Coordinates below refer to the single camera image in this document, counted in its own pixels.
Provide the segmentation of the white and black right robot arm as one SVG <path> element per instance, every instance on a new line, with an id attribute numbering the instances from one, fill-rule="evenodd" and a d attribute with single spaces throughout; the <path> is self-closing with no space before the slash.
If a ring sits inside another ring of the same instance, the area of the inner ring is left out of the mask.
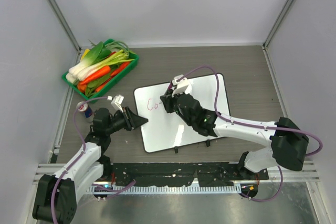
<path id="1" fill-rule="evenodd" d="M 262 145 L 262 149 L 244 152 L 240 157 L 237 173 L 242 179 L 251 179 L 275 166 L 295 172 L 303 168 L 309 139 L 288 118 L 281 117 L 277 122 L 238 123 L 236 118 L 226 121 L 220 113 L 203 108 L 190 94 L 173 94 L 169 90 L 160 100 L 166 113 L 176 113 L 202 136 L 233 137 Z"/>

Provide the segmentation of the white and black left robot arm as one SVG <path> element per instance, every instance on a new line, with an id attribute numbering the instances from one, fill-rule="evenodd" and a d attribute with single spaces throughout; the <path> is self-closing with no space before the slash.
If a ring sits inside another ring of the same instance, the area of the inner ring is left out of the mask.
<path id="1" fill-rule="evenodd" d="M 104 155 L 110 135 L 135 130 L 148 121 L 128 107 L 115 114 L 107 108 L 97 109 L 81 149 L 60 170 L 39 179 L 32 217 L 49 223 L 71 223 L 87 189 L 97 179 L 105 182 L 111 177 L 111 161 Z"/>

